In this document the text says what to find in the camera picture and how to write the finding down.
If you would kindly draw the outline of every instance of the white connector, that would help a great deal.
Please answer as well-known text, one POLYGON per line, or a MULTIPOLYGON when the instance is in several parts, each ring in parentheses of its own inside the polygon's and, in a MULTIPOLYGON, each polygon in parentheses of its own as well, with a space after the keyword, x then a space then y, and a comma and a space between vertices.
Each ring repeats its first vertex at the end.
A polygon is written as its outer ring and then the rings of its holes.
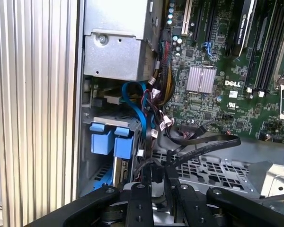
POLYGON ((188 35, 189 21, 191 15, 191 8, 193 6, 193 0, 186 0, 185 12, 184 12, 184 20, 182 26, 182 35, 188 35))

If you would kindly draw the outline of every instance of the screw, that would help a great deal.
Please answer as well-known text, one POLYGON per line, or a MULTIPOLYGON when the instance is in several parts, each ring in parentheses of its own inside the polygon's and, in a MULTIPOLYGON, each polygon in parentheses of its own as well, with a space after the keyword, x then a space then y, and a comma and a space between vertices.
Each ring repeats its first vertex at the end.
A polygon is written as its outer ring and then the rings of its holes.
POLYGON ((216 195, 221 195, 222 194, 222 192, 220 190, 218 190, 218 189, 215 189, 213 191, 213 193, 215 193, 216 195))
POLYGON ((145 188, 145 186, 143 184, 139 184, 137 188, 145 188))
POLYGON ((112 188, 109 188, 109 189, 106 190, 106 193, 113 193, 113 192, 114 192, 114 189, 112 189, 112 188))
POLYGON ((105 37, 105 35, 99 35, 98 39, 99 39, 99 42, 100 42, 101 44, 104 44, 104 43, 106 42, 106 37, 105 37))
POLYGON ((181 188, 182 188, 182 189, 187 189, 187 188, 188 188, 188 185, 183 184, 183 185, 181 185, 181 188))

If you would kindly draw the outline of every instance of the ventilated metal panel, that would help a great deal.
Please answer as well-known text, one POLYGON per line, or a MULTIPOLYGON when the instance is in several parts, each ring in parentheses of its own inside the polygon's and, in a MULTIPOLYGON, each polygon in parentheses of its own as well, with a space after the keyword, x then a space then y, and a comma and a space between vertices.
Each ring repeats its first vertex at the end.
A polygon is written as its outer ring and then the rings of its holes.
POLYGON ((77 10, 76 0, 0 0, 0 169, 7 227, 23 226, 76 198, 77 10))

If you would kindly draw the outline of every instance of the white label sticker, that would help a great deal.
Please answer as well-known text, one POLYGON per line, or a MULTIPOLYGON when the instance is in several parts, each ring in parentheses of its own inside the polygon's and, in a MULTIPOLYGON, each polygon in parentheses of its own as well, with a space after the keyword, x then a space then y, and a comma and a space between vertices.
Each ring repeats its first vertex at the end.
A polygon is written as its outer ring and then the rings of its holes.
POLYGON ((158 138, 158 131, 157 130, 155 130, 155 129, 152 129, 151 130, 151 136, 153 137, 153 138, 158 138))
POLYGON ((163 131, 166 128, 164 121, 160 124, 160 130, 163 131))
POLYGON ((151 97, 155 98, 158 94, 160 94, 160 92, 161 92, 160 90, 153 88, 151 91, 151 97))
POLYGON ((230 91, 229 98, 237 98, 238 97, 238 91, 230 91))
POLYGON ((168 127, 172 125, 172 121, 166 115, 163 117, 163 121, 168 127))
POLYGON ((143 155, 144 155, 144 150, 142 150, 142 149, 138 150, 137 156, 143 157, 143 155))

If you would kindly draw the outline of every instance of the heatsink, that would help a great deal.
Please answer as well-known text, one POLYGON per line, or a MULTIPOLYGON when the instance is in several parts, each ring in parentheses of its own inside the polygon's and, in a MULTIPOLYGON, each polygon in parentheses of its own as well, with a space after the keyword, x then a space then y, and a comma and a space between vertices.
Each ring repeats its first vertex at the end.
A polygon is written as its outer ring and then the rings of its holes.
POLYGON ((213 91, 217 69, 209 67, 190 67, 187 91, 210 94, 213 91))

